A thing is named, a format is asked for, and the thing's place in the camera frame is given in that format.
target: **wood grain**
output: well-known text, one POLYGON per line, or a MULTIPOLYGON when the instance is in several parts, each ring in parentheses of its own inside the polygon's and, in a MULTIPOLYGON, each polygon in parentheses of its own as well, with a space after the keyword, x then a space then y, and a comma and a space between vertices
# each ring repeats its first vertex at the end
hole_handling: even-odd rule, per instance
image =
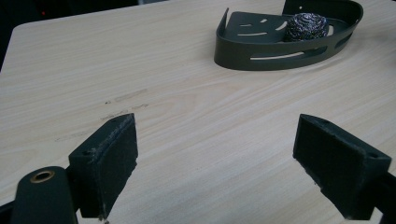
POLYGON ((104 122, 133 112, 138 165, 112 224, 358 223, 291 156, 305 113, 396 158, 396 4, 358 2, 345 49, 274 72, 217 66, 215 31, 227 7, 280 14, 281 1, 170 1, 17 27, 0 74, 0 204, 24 175, 66 167, 104 122))

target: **light wood surface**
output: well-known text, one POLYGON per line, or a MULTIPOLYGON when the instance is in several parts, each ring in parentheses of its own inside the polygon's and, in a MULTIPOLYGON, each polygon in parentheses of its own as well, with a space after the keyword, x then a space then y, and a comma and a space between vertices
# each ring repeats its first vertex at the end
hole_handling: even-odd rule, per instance
POLYGON ((282 1, 170 1, 17 27, 0 74, 0 204, 133 112, 138 165, 111 224, 378 223, 378 211, 345 221, 292 158, 301 113, 396 158, 396 3, 358 2, 345 49, 275 72, 217 66, 215 32, 227 7, 278 15, 282 1))

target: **dark floor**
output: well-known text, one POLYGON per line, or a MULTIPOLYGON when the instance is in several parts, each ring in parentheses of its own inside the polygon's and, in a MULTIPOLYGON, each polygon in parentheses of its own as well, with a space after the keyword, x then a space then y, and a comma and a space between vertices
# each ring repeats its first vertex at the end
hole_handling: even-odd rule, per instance
POLYGON ((0 0, 0 71, 12 30, 20 24, 161 1, 165 0, 0 0))

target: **wooden table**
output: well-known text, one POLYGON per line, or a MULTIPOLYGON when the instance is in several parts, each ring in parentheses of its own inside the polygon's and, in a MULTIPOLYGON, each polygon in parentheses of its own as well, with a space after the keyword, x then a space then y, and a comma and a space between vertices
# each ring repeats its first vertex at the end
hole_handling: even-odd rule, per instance
POLYGON ((305 113, 396 158, 396 3, 359 3, 339 54, 274 72, 216 65, 215 32, 227 7, 278 15, 282 1, 176 0, 17 27, 0 74, 0 204, 135 113, 138 165, 111 224, 378 223, 378 211, 344 221, 292 157, 305 113))

